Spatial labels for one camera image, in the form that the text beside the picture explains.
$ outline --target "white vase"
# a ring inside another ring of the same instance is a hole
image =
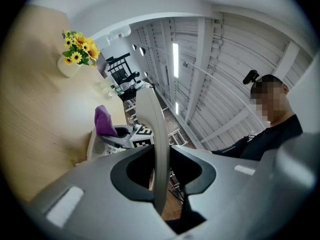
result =
[[[60,70],[60,72],[68,78],[73,77],[78,72],[78,70],[81,68],[81,66],[82,66],[82,64],[79,65],[77,63],[67,65],[65,63],[65,56],[63,56],[63,55],[59,58],[58,63],[57,63],[57,67]]]

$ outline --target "table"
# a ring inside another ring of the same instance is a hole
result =
[[[126,125],[123,102],[103,92],[95,68],[83,65],[72,78],[58,70],[63,29],[71,29],[64,13],[29,5],[1,54],[1,170],[25,201],[86,159],[97,106]]]

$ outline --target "purple object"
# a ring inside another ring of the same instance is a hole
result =
[[[111,115],[104,105],[95,108],[94,124],[97,135],[118,136],[116,129],[112,125]]]

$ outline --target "black hair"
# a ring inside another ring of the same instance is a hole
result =
[[[255,99],[256,94],[259,94],[262,91],[262,88],[267,87],[267,83],[279,83],[281,85],[283,84],[283,82],[278,77],[272,74],[266,74],[253,82],[250,90],[250,99]]]

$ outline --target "ear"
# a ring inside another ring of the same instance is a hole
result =
[[[283,83],[283,84],[282,84],[282,88],[283,88],[283,90],[284,90],[285,95],[287,95],[288,92],[289,92],[288,86],[286,86],[286,85]]]

